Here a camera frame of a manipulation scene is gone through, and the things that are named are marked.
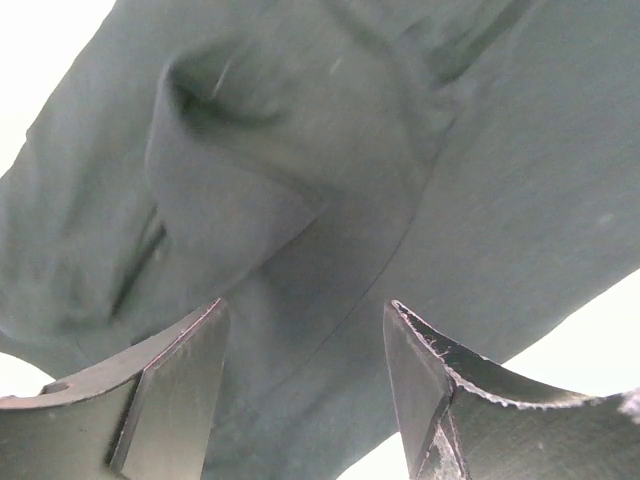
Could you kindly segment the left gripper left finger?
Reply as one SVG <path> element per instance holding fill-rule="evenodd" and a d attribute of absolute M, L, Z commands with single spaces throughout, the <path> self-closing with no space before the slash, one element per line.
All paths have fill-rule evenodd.
<path fill-rule="evenodd" d="M 229 332 L 219 299 L 34 397 L 2 398 L 2 478 L 200 478 Z"/>

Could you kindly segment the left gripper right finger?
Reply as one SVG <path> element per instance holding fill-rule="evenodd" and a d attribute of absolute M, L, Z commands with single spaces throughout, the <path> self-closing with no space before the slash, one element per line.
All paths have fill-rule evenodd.
<path fill-rule="evenodd" d="M 528 379 L 398 301 L 383 330 L 410 478 L 638 478 L 638 390 L 597 397 Z"/>

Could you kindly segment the black t shirt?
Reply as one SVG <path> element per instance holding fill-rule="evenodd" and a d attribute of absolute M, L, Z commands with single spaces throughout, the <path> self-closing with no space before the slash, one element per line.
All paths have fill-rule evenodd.
<path fill-rule="evenodd" d="M 638 266 L 635 1 L 118 1 L 1 180 L 52 375 L 228 302 L 207 479 L 391 436 L 389 300 L 505 361 Z"/>

